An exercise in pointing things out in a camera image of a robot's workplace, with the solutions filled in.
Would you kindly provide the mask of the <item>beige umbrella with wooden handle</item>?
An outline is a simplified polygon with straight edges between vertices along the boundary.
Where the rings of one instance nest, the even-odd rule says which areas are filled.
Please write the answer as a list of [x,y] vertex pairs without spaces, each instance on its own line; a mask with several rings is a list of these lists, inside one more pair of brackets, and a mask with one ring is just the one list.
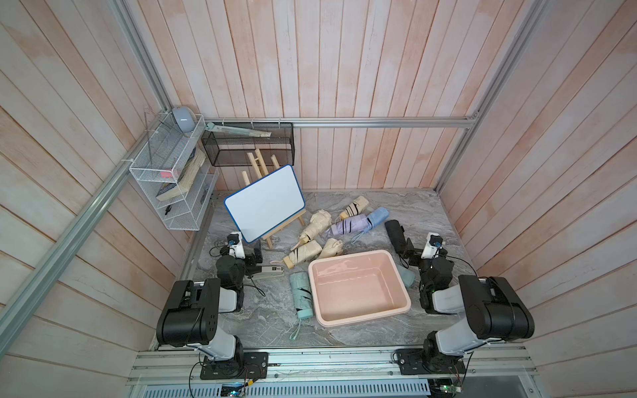
[[318,210],[310,217],[310,223],[302,230],[298,238],[298,243],[292,248],[292,250],[309,243],[311,240],[325,232],[331,224],[331,215],[325,210]]

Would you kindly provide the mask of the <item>mint green umbrella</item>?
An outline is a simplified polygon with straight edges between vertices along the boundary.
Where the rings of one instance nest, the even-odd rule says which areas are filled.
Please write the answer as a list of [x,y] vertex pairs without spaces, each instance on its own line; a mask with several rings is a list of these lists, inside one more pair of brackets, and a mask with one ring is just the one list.
[[306,272],[298,272],[290,275],[290,287],[292,289],[295,311],[298,318],[297,328],[292,335],[290,335],[290,340],[295,341],[299,335],[303,321],[315,316],[314,300],[310,277]]
[[416,282],[416,274],[409,268],[406,268],[402,265],[398,265],[396,268],[401,277],[403,285],[405,285],[407,289],[410,289]]

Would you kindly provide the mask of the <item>pink plastic storage box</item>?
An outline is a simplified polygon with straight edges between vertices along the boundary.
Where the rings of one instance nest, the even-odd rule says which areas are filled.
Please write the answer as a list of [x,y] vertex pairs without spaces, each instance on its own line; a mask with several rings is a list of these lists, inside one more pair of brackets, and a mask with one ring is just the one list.
[[308,273],[315,317],[325,328],[387,318],[411,308],[406,287],[386,250],[315,260]]

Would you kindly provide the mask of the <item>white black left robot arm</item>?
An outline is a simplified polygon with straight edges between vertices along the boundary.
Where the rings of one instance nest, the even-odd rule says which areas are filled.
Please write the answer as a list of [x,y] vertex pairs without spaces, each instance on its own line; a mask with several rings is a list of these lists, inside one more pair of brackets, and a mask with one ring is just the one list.
[[210,363],[244,363],[240,338],[219,325],[223,313],[242,310],[244,279],[254,275],[263,262],[260,245],[242,248],[231,242],[220,251],[217,276],[203,282],[174,283],[156,327],[158,344],[189,347],[206,355]]

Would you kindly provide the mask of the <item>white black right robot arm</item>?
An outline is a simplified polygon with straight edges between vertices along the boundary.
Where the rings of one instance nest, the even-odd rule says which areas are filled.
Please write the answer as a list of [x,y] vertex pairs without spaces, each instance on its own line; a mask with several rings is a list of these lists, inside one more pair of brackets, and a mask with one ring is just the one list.
[[420,273],[421,308],[429,314],[457,315],[458,322],[427,335],[421,349],[395,353],[403,375],[464,371],[464,355],[490,342],[531,338],[531,313],[503,277],[460,275],[451,285],[455,263],[448,259],[443,240],[432,235],[424,249],[406,239],[396,249]]

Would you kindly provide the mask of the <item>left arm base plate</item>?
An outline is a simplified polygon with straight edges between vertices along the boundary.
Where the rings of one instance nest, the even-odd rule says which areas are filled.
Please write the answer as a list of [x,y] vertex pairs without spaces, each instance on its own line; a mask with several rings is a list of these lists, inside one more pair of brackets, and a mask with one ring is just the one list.
[[200,378],[202,380],[259,380],[268,373],[269,353],[238,353],[227,361],[203,360]]

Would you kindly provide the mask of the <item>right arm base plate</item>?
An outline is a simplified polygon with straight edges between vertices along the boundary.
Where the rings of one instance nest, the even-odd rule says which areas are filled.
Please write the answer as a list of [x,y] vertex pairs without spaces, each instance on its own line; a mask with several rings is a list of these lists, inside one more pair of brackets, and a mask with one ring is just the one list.
[[462,357],[447,356],[438,351],[423,348],[401,348],[392,355],[403,376],[426,374],[464,374],[466,367]]

